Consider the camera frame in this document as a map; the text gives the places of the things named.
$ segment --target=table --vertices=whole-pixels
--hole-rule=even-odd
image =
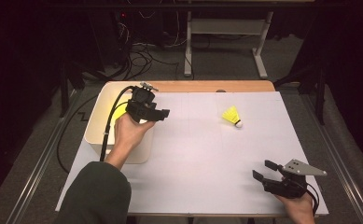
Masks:
[[[259,2],[313,2],[314,0],[259,0]],[[257,2],[252,0],[216,0],[215,2]],[[188,12],[187,23],[187,47],[185,52],[184,75],[192,74],[192,48],[190,46],[192,34],[223,34],[223,35],[259,35],[259,42],[256,48],[252,48],[259,77],[267,79],[265,66],[260,53],[265,43],[266,35],[271,26],[273,12],[269,11],[262,20],[219,20],[219,19],[192,19],[191,12]]]
[[[283,206],[252,177],[256,169],[268,178],[281,178],[264,167],[264,160],[286,164],[296,159],[307,162],[279,92],[269,81],[153,81],[161,92],[158,108],[171,108],[170,116],[157,123],[149,160],[125,164],[122,168],[132,186],[129,214],[132,216],[185,217],[283,217]],[[119,90],[136,82],[119,82]],[[213,91],[228,93],[207,93]],[[242,130],[233,125],[211,122],[213,101],[220,106],[235,103],[244,120]],[[188,111],[188,105],[201,107]],[[186,122],[183,116],[188,115]],[[196,130],[187,135],[188,130]],[[217,139],[222,139],[218,146]],[[98,154],[84,140],[67,178],[62,197],[72,180]],[[307,181],[318,189],[312,176]],[[318,215],[328,209],[322,197]]]

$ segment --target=white tabletop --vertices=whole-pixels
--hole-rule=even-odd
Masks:
[[[170,115],[154,127],[149,160],[122,168],[132,186],[131,215],[285,215],[282,204],[252,176],[256,170],[280,180],[265,160],[308,163],[279,92],[156,93],[154,102]],[[242,129],[221,118],[232,105]],[[80,169],[98,159],[82,140],[56,210]],[[319,191],[312,176],[307,181]],[[316,213],[326,215],[319,196]]]

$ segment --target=gray carpet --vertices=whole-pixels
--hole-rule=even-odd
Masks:
[[[206,37],[194,36],[192,46],[198,48],[194,49],[192,54],[194,79],[258,79],[258,71],[250,53],[250,49],[255,47],[256,43],[258,43],[258,40],[255,37],[232,41],[212,38],[210,39],[209,48],[205,49],[208,46]],[[281,41],[269,40],[266,42],[262,51],[262,58],[269,80],[274,81],[287,75],[301,43],[301,40],[292,36]],[[136,78],[137,80],[191,79],[191,77],[183,76],[183,47],[166,49],[149,47],[149,52],[156,60],[166,63],[179,63],[179,65],[176,69],[174,64],[154,62],[146,73]],[[59,144],[59,155],[67,169],[71,168],[87,125],[86,118],[89,117],[94,106],[95,98],[92,99],[92,97],[98,94],[102,87],[103,83],[88,82],[87,87],[77,100],[75,108],[89,101],[77,111],[79,113],[73,116]],[[309,99],[299,95],[295,85],[285,85],[279,88],[278,91],[282,93],[286,109],[309,163],[328,172],[327,177],[317,177],[316,179],[327,204],[329,215],[318,218],[316,222],[331,224],[362,223],[363,217],[356,211],[358,208],[350,200],[353,195],[346,191],[347,187],[342,181],[342,173],[339,172],[336,164],[331,159],[328,140],[323,137],[322,129],[317,126],[312,116],[308,105]],[[57,92],[53,97],[52,107],[35,125],[32,135],[0,188],[0,223],[6,223],[52,131],[59,121],[60,99],[60,93]],[[350,133],[347,132],[329,89],[326,92],[324,119],[326,122],[325,130],[331,139],[331,144],[340,150],[340,156],[349,168],[348,174],[356,182],[363,197],[363,155]],[[51,223],[56,217],[54,208],[66,178],[67,174],[59,165],[56,152],[54,152],[45,173],[38,179],[39,185],[31,200],[27,202],[28,206],[23,216],[21,216],[20,223]],[[272,220],[260,218],[256,219],[256,223],[272,223]],[[278,218],[276,223],[290,223],[290,221],[287,218]]]

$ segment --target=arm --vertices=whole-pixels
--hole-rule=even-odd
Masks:
[[[154,124],[138,124],[129,114],[117,119],[113,149],[105,162],[91,162],[79,172],[54,223],[125,223],[132,190],[120,169]]]
[[[308,193],[297,199],[274,196],[284,204],[286,212],[296,224],[314,224],[313,202]]]

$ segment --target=sleeve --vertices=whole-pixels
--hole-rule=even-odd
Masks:
[[[90,162],[66,192],[54,223],[126,223],[131,195],[120,170],[106,162]]]

